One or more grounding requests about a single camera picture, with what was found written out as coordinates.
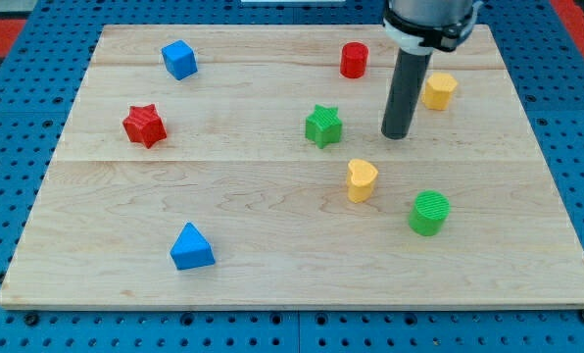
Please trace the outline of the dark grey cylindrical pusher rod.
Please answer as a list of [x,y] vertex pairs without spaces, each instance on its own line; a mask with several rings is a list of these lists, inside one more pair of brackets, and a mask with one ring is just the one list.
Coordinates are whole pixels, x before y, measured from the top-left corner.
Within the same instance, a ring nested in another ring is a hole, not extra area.
[[385,137],[398,140],[408,135],[430,58],[399,50],[381,124]]

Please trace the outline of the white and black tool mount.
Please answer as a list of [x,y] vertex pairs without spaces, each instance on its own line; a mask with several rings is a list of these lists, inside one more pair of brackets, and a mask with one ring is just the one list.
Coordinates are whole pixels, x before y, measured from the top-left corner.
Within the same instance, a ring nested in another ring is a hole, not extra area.
[[453,52],[470,37],[482,5],[473,0],[385,0],[383,23],[410,54]]

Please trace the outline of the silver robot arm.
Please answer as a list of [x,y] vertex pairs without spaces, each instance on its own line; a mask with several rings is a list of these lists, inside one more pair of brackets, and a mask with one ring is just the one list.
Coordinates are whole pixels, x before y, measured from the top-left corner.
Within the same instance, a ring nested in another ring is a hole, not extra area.
[[483,3],[474,0],[385,0],[383,26],[398,45],[382,134],[409,134],[423,80],[434,51],[453,52],[470,37]]

